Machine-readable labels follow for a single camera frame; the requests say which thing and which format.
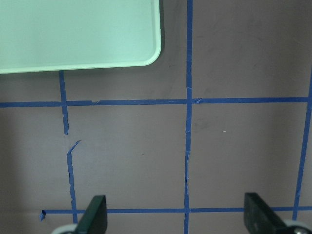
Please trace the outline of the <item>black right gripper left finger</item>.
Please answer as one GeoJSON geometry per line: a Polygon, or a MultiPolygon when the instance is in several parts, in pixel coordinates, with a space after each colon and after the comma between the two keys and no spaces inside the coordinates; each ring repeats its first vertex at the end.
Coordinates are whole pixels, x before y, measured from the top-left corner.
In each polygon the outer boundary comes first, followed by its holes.
{"type": "Polygon", "coordinates": [[[105,234],[108,226],[105,195],[92,198],[84,215],[74,229],[75,234],[105,234]]]}

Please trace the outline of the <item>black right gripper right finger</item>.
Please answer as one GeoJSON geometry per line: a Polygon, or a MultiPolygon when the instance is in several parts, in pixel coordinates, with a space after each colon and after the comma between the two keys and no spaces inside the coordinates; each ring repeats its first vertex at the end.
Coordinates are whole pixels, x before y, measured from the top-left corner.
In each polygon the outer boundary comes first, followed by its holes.
{"type": "Polygon", "coordinates": [[[282,234],[286,224],[257,193],[244,195],[244,225],[250,234],[282,234]]]}

